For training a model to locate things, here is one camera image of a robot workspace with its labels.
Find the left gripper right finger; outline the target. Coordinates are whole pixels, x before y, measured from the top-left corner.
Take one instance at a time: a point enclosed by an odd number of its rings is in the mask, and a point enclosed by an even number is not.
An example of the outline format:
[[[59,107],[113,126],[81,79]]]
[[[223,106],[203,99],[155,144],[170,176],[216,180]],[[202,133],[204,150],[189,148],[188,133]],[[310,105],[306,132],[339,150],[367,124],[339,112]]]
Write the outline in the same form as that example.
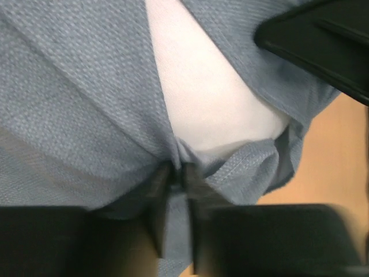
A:
[[[198,276],[367,276],[338,210],[324,204],[235,205],[183,166]]]

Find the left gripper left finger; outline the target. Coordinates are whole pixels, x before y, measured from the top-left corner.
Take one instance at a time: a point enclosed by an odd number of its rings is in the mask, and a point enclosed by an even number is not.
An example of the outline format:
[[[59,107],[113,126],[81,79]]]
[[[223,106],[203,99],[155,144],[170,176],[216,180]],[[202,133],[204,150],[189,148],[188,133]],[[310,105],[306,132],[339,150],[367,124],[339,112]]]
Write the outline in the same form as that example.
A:
[[[174,178],[161,164],[113,203],[1,208],[2,276],[155,276]]]

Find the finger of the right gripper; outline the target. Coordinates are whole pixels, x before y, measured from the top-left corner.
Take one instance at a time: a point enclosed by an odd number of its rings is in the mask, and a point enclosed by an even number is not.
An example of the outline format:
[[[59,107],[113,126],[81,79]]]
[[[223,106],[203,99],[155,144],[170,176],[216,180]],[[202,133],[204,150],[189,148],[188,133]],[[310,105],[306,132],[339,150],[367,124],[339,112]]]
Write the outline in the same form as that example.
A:
[[[261,23],[255,44],[368,105],[368,1],[311,1]]]

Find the blue grey pillowcase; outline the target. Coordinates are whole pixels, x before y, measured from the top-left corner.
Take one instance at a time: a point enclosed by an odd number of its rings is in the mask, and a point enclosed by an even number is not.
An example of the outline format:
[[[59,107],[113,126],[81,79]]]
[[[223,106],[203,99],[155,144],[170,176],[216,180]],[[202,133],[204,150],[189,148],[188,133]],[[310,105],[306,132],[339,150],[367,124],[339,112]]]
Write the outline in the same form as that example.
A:
[[[295,175],[311,121],[338,90],[260,50],[263,20],[300,1],[179,1],[254,95],[289,117],[231,156],[174,135],[147,1],[1,2],[1,204],[108,205],[170,161],[195,163],[236,204]]]

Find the white pillow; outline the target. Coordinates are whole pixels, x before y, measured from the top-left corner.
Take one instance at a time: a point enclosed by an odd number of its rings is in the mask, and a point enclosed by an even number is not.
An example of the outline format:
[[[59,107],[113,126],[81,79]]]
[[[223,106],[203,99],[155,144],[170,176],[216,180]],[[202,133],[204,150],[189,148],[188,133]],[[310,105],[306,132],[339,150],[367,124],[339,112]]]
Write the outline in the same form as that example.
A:
[[[256,97],[179,1],[147,1],[153,50],[174,135],[201,154],[231,156],[276,139],[289,117]]]

